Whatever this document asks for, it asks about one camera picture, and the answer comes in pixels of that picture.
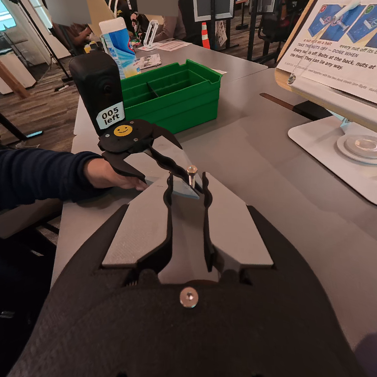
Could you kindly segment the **blue white wipes canister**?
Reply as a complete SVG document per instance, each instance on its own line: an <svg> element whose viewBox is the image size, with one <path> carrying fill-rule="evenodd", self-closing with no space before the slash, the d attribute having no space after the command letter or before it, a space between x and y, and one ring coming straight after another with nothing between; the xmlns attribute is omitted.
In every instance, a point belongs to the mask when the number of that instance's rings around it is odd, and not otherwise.
<svg viewBox="0 0 377 377"><path fill-rule="evenodd" d="M140 68L132 48L129 33L122 17L99 22L101 41L125 79L139 74Z"/></svg>

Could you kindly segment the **black office chair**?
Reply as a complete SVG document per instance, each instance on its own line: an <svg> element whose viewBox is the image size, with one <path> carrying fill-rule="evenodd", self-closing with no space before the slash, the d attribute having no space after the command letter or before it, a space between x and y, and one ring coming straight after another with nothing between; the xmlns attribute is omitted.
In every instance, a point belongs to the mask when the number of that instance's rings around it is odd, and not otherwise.
<svg viewBox="0 0 377 377"><path fill-rule="evenodd" d="M262 14L257 35L264 41L264 47L257 63L277 62L282 43L287 41L300 15L301 11L287 9L286 2L281 3L276 12Z"/></svg>

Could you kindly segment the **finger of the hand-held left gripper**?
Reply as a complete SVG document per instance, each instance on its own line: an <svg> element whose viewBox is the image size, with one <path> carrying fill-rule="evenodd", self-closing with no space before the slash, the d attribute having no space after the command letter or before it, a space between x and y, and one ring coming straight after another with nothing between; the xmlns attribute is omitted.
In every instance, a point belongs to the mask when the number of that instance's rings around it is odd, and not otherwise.
<svg viewBox="0 0 377 377"><path fill-rule="evenodd" d="M161 168L147 153L134 153L125 158L125 162L137 169L145 176L147 185L152 185L167 176L168 171ZM189 188L181 178L173 176L173 194L190 199L199 199L192 188Z"/></svg>
<svg viewBox="0 0 377 377"><path fill-rule="evenodd" d="M202 193L202 180L199 173L194 175L194 186L190 186L187 169L193 164L185 151L164 136L152 140L148 146L148 155L157 165L169 171L173 176L173 193Z"/></svg>

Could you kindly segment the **folded printed leaflet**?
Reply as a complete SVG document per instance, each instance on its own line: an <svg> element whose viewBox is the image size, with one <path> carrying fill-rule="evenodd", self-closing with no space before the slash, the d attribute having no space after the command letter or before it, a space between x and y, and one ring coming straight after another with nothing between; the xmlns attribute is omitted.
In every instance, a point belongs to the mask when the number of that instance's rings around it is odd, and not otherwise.
<svg viewBox="0 0 377 377"><path fill-rule="evenodd" d="M144 70L160 66L162 64L162 60L160 54L152 54L138 58L137 64L140 70Z"/></svg>

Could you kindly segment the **white stand base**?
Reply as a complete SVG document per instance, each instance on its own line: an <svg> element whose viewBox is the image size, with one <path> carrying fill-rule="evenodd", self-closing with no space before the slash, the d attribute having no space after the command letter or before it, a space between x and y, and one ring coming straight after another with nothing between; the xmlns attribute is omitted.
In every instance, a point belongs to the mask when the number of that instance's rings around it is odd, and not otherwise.
<svg viewBox="0 0 377 377"><path fill-rule="evenodd" d="M377 204L376 132L335 116L299 125L288 136L342 181Z"/></svg>

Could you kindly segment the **hanging printed sheet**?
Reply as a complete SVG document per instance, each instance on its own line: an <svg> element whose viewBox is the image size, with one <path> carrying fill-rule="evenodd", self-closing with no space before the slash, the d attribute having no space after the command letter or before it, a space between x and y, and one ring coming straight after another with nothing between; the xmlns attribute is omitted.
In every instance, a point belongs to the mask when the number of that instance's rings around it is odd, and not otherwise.
<svg viewBox="0 0 377 377"><path fill-rule="evenodd" d="M224 26L224 21L223 20L216 21L215 28L216 28L216 43L217 43L217 46L221 47L227 41L226 28Z"/></svg>

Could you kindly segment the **instruction sheet on stand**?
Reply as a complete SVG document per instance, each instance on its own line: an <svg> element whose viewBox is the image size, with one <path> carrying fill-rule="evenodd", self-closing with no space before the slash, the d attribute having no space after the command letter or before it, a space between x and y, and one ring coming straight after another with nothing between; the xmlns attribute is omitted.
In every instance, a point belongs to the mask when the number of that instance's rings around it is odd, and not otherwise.
<svg viewBox="0 0 377 377"><path fill-rule="evenodd" d="M275 70L279 86L376 132L376 1L309 1Z"/></svg>

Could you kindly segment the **person's left hand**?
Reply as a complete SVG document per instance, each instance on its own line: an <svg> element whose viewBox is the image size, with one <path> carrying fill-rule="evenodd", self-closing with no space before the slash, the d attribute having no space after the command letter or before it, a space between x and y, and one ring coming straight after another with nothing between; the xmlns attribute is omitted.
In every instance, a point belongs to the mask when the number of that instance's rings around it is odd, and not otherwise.
<svg viewBox="0 0 377 377"><path fill-rule="evenodd" d="M93 187L105 189L119 187L144 191L148 185L136 177L125 177L114 171L110 163L103 158L91 159L85 163L83 172Z"/></svg>

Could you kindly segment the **green plastic bin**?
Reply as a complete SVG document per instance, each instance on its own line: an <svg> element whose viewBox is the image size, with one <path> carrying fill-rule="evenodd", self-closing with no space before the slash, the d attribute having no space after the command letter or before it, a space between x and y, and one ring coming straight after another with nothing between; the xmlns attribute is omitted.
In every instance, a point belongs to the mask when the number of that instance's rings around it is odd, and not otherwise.
<svg viewBox="0 0 377 377"><path fill-rule="evenodd" d="M121 79L127 120L146 120L179 133L218 115L222 75L190 59ZM152 98L149 82L159 94Z"/></svg>

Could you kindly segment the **wooden beam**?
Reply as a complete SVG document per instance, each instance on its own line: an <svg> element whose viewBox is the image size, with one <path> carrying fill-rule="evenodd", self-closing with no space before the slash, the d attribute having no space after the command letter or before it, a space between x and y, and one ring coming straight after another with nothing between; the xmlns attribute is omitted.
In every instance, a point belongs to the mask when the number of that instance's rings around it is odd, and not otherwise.
<svg viewBox="0 0 377 377"><path fill-rule="evenodd" d="M16 79L16 77L2 62L0 62L0 77L19 98L26 99L30 97L24 86Z"/></svg>

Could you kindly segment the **white plastic rack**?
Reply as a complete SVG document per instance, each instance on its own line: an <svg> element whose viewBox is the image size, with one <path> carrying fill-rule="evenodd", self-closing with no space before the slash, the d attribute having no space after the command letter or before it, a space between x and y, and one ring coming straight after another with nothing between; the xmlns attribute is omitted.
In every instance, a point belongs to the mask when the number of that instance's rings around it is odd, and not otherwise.
<svg viewBox="0 0 377 377"><path fill-rule="evenodd" d="M145 33L144 42L143 42L144 47L146 47L147 49L151 49L153 47L154 38L158 31L158 26L159 26L158 20L151 20L149 22L147 31Z"/></svg>

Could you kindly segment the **white papers with red print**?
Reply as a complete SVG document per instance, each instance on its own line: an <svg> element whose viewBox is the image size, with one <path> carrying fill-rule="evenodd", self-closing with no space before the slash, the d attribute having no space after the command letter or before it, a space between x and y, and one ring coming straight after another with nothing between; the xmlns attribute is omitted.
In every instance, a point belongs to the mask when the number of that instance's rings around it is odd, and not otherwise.
<svg viewBox="0 0 377 377"><path fill-rule="evenodd" d="M181 40L165 40L161 42L154 42L151 46L140 46L138 50L141 51L152 51L155 49L171 52L182 47L191 45L189 42L184 42Z"/></svg>

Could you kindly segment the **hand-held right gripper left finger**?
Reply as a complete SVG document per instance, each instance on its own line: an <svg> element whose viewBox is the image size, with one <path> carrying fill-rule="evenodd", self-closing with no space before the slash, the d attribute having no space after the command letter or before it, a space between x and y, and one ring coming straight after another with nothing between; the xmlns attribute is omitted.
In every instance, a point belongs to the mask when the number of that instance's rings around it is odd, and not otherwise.
<svg viewBox="0 0 377 377"><path fill-rule="evenodd" d="M104 268L160 273L172 258L173 178L165 173L133 199L102 262Z"/></svg>

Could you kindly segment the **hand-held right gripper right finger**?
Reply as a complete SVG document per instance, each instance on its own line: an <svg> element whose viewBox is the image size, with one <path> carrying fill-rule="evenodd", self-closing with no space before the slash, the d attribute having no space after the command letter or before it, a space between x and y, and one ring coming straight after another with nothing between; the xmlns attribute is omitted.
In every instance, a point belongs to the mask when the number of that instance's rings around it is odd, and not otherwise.
<svg viewBox="0 0 377 377"><path fill-rule="evenodd" d="M208 272L271 268L274 262L246 203L208 172L203 173L202 182Z"/></svg>

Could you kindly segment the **printed instruction sheet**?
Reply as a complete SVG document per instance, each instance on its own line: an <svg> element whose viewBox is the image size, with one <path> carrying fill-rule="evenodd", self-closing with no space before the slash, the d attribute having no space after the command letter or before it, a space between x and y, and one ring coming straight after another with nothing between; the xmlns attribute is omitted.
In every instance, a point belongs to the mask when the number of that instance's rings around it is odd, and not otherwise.
<svg viewBox="0 0 377 377"><path fill-rule="evenodd" d="M377 101L377 4L316 1L277 68L363 100Z"/></svg>

